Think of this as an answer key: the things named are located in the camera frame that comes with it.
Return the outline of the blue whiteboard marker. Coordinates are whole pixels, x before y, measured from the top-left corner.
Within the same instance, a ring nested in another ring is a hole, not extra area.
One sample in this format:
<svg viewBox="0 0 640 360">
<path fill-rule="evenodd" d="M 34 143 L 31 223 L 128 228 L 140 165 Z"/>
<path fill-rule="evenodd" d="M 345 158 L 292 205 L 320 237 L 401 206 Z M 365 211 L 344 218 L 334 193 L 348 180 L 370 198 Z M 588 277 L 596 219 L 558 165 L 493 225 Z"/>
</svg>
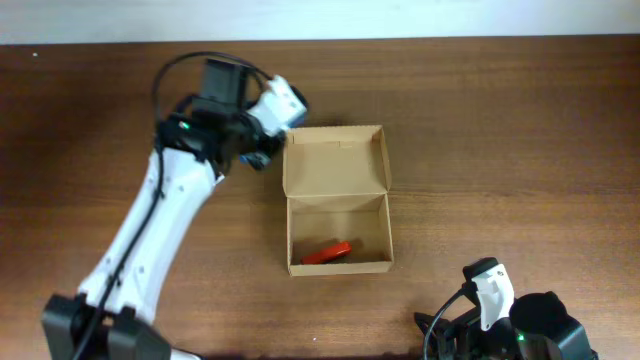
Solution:
<svg viewBox="0 0 640 360">
<path fill-rule="evenodd" d="M 253 168 L 261 166 L 261 160 L 255 153 L 241 155 L 239 157 L 239 161 Z"/>
</svg>

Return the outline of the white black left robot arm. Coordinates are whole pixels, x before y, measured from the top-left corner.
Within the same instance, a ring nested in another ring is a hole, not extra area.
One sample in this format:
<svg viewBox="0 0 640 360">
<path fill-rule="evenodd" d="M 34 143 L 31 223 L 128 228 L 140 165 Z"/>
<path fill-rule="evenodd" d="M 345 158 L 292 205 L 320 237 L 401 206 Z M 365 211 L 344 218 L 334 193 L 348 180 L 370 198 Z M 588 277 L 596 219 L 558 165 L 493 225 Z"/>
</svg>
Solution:
<svg viewBox="0 0 640 360">
<path fill-rule="evenodd" d="M 153 326 L 159 298 L 187 230 L 235 159 L 263 170 L 308 112 L 280 75 L 202 51 L 202 88 L 166 112 L 161 82 L 190 54 L 156 73 L 154 141 L 144 181 L 111 245 L 73 297 L 54 294 L 41 317 L 50 356 L 62 359 L 188 360 Z"/>
</svg>

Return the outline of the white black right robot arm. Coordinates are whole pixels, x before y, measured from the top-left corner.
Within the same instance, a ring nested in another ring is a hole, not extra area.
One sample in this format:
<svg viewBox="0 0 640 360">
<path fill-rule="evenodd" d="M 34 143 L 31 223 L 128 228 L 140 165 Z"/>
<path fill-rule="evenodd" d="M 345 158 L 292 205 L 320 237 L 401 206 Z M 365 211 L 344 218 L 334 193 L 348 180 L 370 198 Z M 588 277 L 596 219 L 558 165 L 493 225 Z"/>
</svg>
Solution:
<svg viewBox="0 0 640 360">
<path fill-rule="evenodd" d="M 552 291 L 520 297 L 505 266 L 485 257 L 434 315 L 416 312 L 423 359 L 598 360 L 583 325 Z"/>
</svg>

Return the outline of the brown cardboard box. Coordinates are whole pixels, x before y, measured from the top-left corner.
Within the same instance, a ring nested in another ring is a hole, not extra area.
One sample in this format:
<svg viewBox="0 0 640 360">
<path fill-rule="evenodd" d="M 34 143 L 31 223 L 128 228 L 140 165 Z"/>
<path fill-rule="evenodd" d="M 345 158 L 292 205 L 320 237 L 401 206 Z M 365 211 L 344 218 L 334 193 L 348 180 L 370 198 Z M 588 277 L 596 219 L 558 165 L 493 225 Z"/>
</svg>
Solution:
<svg viewBox="0 0 640 360">
<path fill-rule="evenodd" d="M 292 277 L 385 273 L 394 264 L 391 166 L 380 125 L 299 128 L 289 132 L 282 186 L 287 268 Z M 301 258 L 339 242 L 349 255 L 321 265 Z"/>
</svg>

